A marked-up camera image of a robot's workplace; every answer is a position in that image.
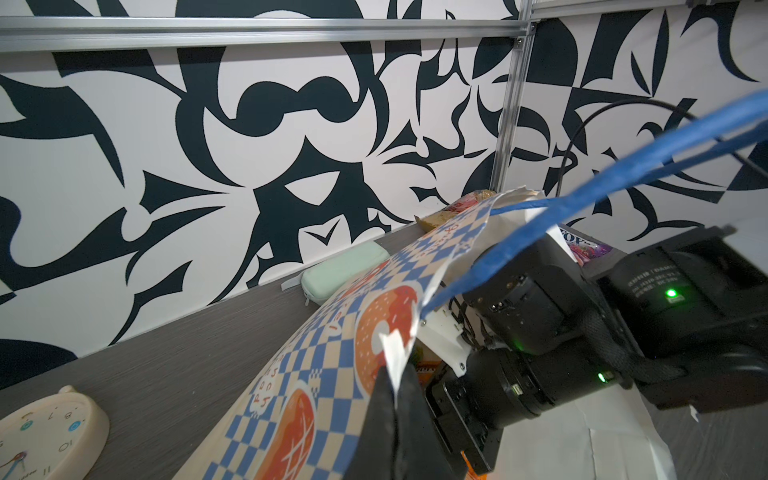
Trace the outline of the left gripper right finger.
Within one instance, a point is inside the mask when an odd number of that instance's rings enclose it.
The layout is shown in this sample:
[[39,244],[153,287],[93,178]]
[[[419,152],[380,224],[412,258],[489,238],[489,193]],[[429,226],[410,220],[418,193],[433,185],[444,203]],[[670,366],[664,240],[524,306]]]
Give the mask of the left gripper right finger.
[[402,375],[396,399],[396,479],[456,479],[435,430],[413,365]]

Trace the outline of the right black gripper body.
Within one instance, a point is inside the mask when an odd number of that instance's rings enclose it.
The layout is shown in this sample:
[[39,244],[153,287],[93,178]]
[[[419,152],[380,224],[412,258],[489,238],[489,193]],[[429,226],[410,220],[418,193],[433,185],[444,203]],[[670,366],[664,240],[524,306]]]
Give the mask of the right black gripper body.
[[631,379],[602,359],[579,325],[597,293],[551,236],[535,241],[464,294],[485,345],[462,376],[441,367],[425,388],[433,424],[459,474],[494,470],[504,429]]

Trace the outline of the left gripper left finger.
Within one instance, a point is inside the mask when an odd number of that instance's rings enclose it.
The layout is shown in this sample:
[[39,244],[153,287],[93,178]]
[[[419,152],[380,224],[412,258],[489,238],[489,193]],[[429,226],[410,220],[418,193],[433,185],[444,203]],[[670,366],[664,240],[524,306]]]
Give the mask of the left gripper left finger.
[[344,480],[393,479],[397,445],[395,395],[387,369],[377,372],[363,429]]

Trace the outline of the blue checkered paper bag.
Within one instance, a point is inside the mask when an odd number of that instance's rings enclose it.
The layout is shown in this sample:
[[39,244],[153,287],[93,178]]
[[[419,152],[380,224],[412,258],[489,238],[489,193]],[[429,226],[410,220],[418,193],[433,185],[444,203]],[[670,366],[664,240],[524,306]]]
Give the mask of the blue checkered paper bag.
[[480,318],[464,294],[546,235],[577,263],[559,229],[571,215],[612,193],[766,140],[767,95],[759,91],[663,134],[568,195],[548,199],[516,189],[462,212],[329,298],[256,376],[178,477],[343,478],[381,367],[396,408],[408,363],[425,398],[441,367],[463,375],[470,352],[485,345]]

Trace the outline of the purple pink candy bag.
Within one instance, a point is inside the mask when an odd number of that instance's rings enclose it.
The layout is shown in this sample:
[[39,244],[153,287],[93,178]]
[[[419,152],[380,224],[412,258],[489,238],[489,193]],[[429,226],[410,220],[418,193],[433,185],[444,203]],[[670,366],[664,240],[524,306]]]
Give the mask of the purple pink candy bag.
[[567,226],[560,226],[559,229],[580,266],[584,266],[585,264],[608,255],[613,251],[612,247],[600,243],[591,237],[587,238]]

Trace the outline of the gold red fruit snack bag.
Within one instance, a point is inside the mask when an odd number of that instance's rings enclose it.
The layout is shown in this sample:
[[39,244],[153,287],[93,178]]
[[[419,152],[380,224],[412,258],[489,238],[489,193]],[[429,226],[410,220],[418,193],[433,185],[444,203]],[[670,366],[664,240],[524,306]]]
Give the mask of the gold red fruit snack bag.
[[423,218],[415,216],[414,219],[416,224],[419,225],[424,232],[429,232],[443,225],[465,210],[468,210],[478,203],[495,195],[496,192],[493,190],[476,190],[463,195],[461,198],[433,214]]

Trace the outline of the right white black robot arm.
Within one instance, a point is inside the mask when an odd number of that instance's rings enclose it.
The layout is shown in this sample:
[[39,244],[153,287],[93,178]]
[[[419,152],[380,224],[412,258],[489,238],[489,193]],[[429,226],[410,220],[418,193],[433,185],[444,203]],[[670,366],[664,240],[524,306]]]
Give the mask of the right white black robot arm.
[[495,346],[425,389],[457,474],[491,472],[505,427],[609,386],[703,413],[767,399],[767,277],[698,228],[591,276],[550,237],[464,297]]

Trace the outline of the mint green case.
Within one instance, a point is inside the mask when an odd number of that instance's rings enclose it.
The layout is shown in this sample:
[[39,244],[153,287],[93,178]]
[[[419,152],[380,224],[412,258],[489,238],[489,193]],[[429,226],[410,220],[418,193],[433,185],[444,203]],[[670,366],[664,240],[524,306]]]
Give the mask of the mint green case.
[[313,265],[284,281],[280,287],[285,291],[300,286],[308,302],[322,305],[348,281],[389,257],[389,252],[378,243],[366,242]]

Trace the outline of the pink round alarm clock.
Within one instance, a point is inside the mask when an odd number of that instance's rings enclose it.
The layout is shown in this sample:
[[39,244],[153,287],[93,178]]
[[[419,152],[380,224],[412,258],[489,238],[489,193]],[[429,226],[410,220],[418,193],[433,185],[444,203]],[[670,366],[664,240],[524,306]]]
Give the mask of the pink round alarm clock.
[[110,431],[95,401],[66,385],[1,420],[3,479],[83,479]]

